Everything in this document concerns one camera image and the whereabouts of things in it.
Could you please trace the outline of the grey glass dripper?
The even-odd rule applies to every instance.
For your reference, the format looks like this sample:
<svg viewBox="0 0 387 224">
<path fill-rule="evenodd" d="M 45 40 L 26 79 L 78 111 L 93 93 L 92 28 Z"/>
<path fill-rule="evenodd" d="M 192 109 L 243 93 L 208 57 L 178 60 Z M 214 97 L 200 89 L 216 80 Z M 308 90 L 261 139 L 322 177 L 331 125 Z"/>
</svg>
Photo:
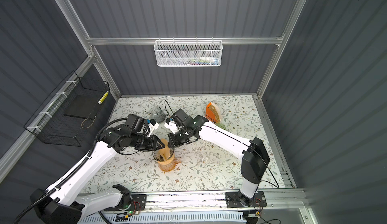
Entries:
<svg viewBox="0 0 387 224">
<path fill-rule="evenodd" d="M 167 147 L 160 150 L 153 151 L 152 155 L 157 162 L 171 161 L 174 159 L 174 156 L 175 156 L 174 149 L 167 148 Z"/>
</svg>

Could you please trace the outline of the grey glass carafe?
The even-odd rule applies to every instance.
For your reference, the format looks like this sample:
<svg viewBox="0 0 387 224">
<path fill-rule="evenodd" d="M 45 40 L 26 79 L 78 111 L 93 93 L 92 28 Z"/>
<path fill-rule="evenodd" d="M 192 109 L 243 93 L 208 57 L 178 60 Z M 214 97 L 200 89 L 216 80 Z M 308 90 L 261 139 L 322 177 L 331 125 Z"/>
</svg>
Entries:
<svg viewBox="0 0 387 224">
<path fill-rule="evenodd" d="M 162 123 L 167 118 L 167 111 L 160 107 L 153 107 L 149 110 L 150 118 L 157 123 Z"/>
</svg>

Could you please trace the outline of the orange glass carafe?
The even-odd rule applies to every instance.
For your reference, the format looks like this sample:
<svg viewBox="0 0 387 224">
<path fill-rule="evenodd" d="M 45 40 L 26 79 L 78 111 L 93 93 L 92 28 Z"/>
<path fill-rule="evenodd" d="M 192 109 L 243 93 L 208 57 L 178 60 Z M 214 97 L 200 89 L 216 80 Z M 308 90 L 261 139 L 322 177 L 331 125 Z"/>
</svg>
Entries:
<svg viewBox="0 0 387 224">
<path fill-rule="evenodd" d="M 163 172 L 170 172 L 172 171 L 173 169 L 176 168 L 176 166 L 178 164 L 180 164 L 181 161 L 178 160 L 178 159 L 173 159 L 171 161 L 166 161 L 166 162 L 158 162 L 158 166 L 159 168 L 163 171 Z"/>
</svg>

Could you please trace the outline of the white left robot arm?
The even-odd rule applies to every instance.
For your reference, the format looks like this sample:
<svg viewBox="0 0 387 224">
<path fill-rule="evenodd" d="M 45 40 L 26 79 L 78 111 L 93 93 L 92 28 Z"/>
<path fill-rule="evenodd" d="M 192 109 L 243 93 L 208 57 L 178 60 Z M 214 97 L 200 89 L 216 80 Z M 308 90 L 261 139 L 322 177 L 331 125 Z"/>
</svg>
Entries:
<svg viewBox="0 0 387 224">
<path fill-rule="evenodd" d="M 136 152 L 163 149 L 164 143 L 153 134 L 158 126 L 155 120 L 133 114 L 106 124 L 79 162 L 45 190 L 37 189 L 31 195 L 30 209 L 46 224 L 76 224 L 84 217 L 111 207 L 134 211 L 136 205 L 131 192 L 121 184 L 84 197 L 79 193 L 108 161 L 117 154 L 122 155 L 125 148 Z"/>
</svg>

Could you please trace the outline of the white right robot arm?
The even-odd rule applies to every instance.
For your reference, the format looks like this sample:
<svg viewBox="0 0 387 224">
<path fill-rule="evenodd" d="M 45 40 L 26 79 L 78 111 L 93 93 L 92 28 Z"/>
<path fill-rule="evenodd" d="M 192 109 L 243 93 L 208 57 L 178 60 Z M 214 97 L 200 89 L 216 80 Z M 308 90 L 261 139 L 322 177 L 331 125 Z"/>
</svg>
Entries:
<svg viewBox="0 0 387 224">
<path fill-rule="evenodd" d="M 171 131 L 168 134 L 170 148 L 191 144 L 192 137 L 209 141 L 231 153 L 241 162 L 242 186 L 240 200 L 249 205 L 254 199 L 259 183 L 270 163 L 270 157 L 259 138 L 249 140 L 224 130 L 203 116 L 195 118 L 179 109 L 166 119 L 164 126 Z"/>
</svg>

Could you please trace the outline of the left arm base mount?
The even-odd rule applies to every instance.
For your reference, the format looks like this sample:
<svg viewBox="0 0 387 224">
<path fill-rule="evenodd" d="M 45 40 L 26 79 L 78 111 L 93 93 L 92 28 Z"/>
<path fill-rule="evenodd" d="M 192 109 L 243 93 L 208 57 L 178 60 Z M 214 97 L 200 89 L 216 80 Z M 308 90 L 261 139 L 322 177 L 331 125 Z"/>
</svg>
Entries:
<svg viewBox="0 0 387 224">
<path fill-rule="evenodd" d="M 145 209 L 147 195 L 132 194 L 130 190 L 123 185 L 113 185 L 112 190 L 117 190 L 121 195 L 121 199 L 116 206 L 104 209 L 104 211 L 142 211 Z"/>
</svg>

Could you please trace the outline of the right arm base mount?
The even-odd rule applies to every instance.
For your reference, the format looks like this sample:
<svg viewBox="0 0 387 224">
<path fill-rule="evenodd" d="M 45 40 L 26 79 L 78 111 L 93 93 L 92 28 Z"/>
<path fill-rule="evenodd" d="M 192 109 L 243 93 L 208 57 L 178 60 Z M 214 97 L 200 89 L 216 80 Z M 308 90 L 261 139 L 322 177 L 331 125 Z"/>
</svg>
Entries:
<svg viewBox="0 0 387 224">
<path fill-rule="evenodd" d="M 244 196 L 240 191 L 226 192 L 225 199 L 228 208 L 267 207 L 263 191 L 256 191 L 252 198 Z"/>
</svg>

